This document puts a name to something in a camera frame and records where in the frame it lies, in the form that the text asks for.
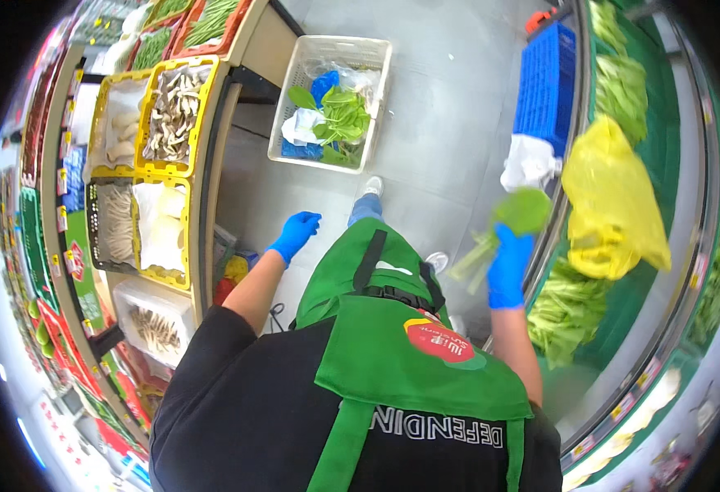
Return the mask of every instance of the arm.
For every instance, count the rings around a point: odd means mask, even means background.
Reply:
[[[315,235],[319,219],[321,214],[312,212],[299,212],[289,217],[280,237],[267,248],[261,260],[223,301],[223,307],[243,317],[256,336],[264,330],[283,271],[289,268],[291,258],[297,251]]]
[[[487,273],[494,355],[521,378],[530,401],[542,406],[543,381],[535,349],[527,333],[521,290],[523,273],[535,241],[531,235],[517,238],[501,223],[496,225],[495,231],[499,237],[499,248]]]
[[[264,330],[272,298],[286,266],[280,253],[267,251],[223,301],[224,308],[245,318],[256,336]]]

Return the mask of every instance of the hand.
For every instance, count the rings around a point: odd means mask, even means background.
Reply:
[[[291,258],[302,249],[312,235],[315,235],[315,230],[319,228],[319,219],[321,214],[313,212],[299,212],[289,217],[283,225],[280,237],[267,248],[267,251],[275,250],[280,253],[288,268]]]
[[[499,238],[497,257],[488,268],[488,307],[493,310],[509,310],[523,307],[523,273],[535,245],[532,235],[520,238],[503,223],[497,223],[494,231]]]

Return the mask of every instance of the enoki mushroom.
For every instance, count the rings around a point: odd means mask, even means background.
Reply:
[[[179,337],[174,323],[165,317],[136,306],[130,312],[135,329],[146,343],[148,350],[160,355],[176,354],[179,349]]]
[[[111,256],[124,261],[133,256],[133,219],[130,214],[130,187],[109,187],[105,195],[105,218],[108,220],[105,242]]]

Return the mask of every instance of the white cloth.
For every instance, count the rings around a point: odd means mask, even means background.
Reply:
[[[546,140],[514,134],[499,182],[508,192],[520,187],[542,190],[551,178],[562,172],[562,159],[553,155],[553,146]]]
[[[283,137],[296,146],[305,146],[308,143],[322,143],[324,139],[317,139],[313,134],[313,127],[325,123],[325,117],[315,109],[298,108],[291,118],[283,123],[280,132]]]

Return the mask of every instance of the apron logo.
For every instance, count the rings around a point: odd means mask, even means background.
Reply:
[[[439,321],[415,318],[404,323],[404,332],[416,349],[440,358],[455,369],[481,369],[486,359],[475,353],[472,344]]]

